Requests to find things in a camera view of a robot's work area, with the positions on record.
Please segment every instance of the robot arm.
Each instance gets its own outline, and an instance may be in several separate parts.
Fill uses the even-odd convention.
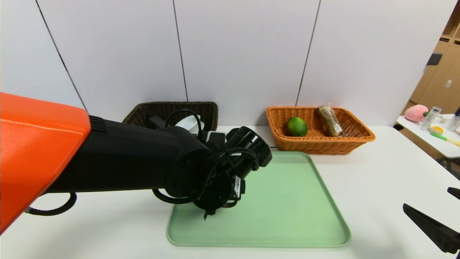
[[[449,187],[447,192],[460,200],[460,189]],[[460,249],[460,233],[432,219],[404,203],[404,213],[445,253],[457,253]]]
[[[165,202],[194,202],[214,214],[234,206],[236,182],[271,161],[268,145],[246,127],[215,146],[180,127],[147,129],[76,107],[0,98],[1,232],[46,193],[152,189]]]

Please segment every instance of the lime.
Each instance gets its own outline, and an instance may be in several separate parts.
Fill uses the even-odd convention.
[[[304,137],[307,135],[307,124],[299,117],[292,117],[287,122],[287,129],[293,137]]]

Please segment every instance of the table leg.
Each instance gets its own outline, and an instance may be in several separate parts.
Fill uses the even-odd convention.
[[[452,171],[452,160],[446,159],[446,169],[447,169],[447,171],[449,171],[451,173],[453,172]]]
[[[440,158],[436,159],[436,162],[438,162],[438,163],[440,163],[442,165],[444,160],[446,160],[445,157],[440,157]]]
[[[401,126],[401,125],[399,125],[399,124],[395,124],[395,125],[393,126],[393,128],[394,128],[395,130],[397,130],[397,131],[400,131],[400,130],[404,129],[404,127]]]

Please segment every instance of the tabletop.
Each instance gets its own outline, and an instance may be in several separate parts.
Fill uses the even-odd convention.
[[[223,131],[233,127],[219,127]],[[274,145],[268,127],[259,134]],[[403,213],[403,203],[460,230],[460,201],[447,193],[460,182],[391,127],[370,127],[376,140],[349,155],[312,155],[351,230],[346,247],[176,247],[166,239],[172,205],[149,190],[81,193],[69,211],[21,215],[1,237],[1,259],[453,259]],[[47,194],[33,204],[52,209],[68,194]]]
[[[450,138],[455,141],[460,141],[460,134],[452,131],[446,130],[447,124],[453,114],[444,114],[443,118],[436,118],[432,126],[440,126],[444,129],[443,136]],[[430,146],[439,151],[446,158],[454,159],[460,158],[460,147],[442,140],[440,138],[430,135],[430,132],[427,130],[421,130],[420,125],[422,122],[413,122],[407,120],[404,116],[399,116],[397,123],[406,129],[410,130],[412,133],[416,134],[423,141],[428,143]]]

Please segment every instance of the clear bottle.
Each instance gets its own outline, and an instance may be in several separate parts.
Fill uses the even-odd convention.
[[[460,116],[455,116],[447,124],[446,130],[455,131],[460,126]]]
[[[438,116],[438,114],[441,113],[441,108],[434,106],[428,116],[426,116],[425,120],[422,122],[422,125],[420,126],[421,130],[427,130],[430,125],[433,123],[434,119]]]

